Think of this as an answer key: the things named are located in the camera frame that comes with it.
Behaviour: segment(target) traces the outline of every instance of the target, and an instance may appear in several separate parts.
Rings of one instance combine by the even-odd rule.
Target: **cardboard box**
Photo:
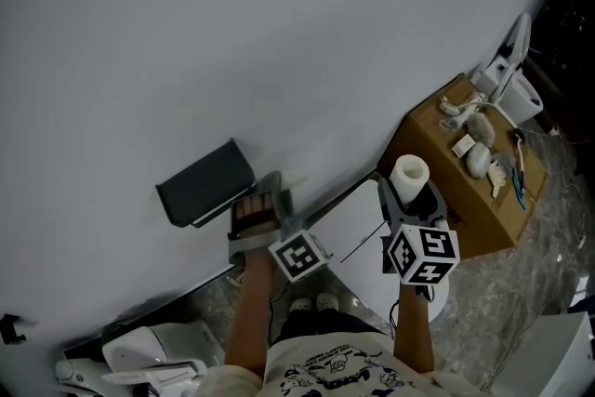
[[[446,116],[440,111],[439,102],[446,96],[453,104],[462,104],[474,91],[475,87],[464,76],[459,76],[423,102],[405,117],[378,163],[378,171],[388,177],[397,158],[403,154],[414,154],[426,161],[430,178],[448,205],[448,224],[458,234],[461,258],[515,246],[533,215],[548,175],[533,152],[523,146],[527,210],[518,203],[510,179],[493,199],[489,179],[474,179],[469,175],[464,160],[451,151],[465,136],[465,128],[445,135],[439,121]],[[509,123],[493,108],[484,112],[496,131],[491,151],[510,152],[517,157]]]

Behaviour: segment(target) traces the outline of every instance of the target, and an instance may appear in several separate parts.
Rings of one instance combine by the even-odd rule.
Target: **white sneaker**
[[[312,301],[311,299],[307,298],[300,298],[296,299],[293,303],[291,303],[291,307],[289,308],[289,312],[291,311],[312,311]]]
[[[338,298],[332,293],[321,293],[316,297],[316,310],[335,310],[338,311]]]

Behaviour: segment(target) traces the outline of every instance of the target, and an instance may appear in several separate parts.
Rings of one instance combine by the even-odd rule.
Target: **white desk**
[[[328,266],[337,278],[363,304],[388,321],[390,308],[399,297],[399,275],[382,272],[380,237],[389,235],[390,229],[382,218],[377,182],[364,182],[312,225],[310,232],[333,255]],[[434,287],[435,298],[428,309],[430,321],[443,310],[448,290],[448,278]],[[393,312],[395,323],[398,309],[395,307]]]

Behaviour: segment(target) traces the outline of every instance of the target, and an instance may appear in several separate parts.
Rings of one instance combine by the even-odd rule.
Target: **marble floor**
[[[526,127],[540,131],[534,123]],[[451,274],[446,306],[431,323],[437,366],[458,372],[477,386],[489,384],[495,369],[536,316],[567,307],[579,278],[595,272],[595,201],[584,179],[574,176],[572,146],[543,134],[527,132],[526,136],[549,172],[533,219],[516,248],[460,263]],[[579,248],[583,237],[584,245]],[[152,320],[200,317],[225,347],[239,297],[236,279],[240,273],[229,271],[154,313]],[[587,288],[590,285],[595,288],[595,283],[588,283]],[[273,336],[294,298],[315,298],[322,291],[337,294],[343,311],[390,332],[388,324],[332,272],[321,270],[290,287],[274,303]]]

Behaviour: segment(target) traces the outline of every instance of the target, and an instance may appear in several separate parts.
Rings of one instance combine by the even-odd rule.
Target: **white t-shirt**
[[[456,374],[420,375],[392,355],[380,333],[294,337],[267,354],[264,383],[237,365],[213,367],[196,397],[476,397]]]

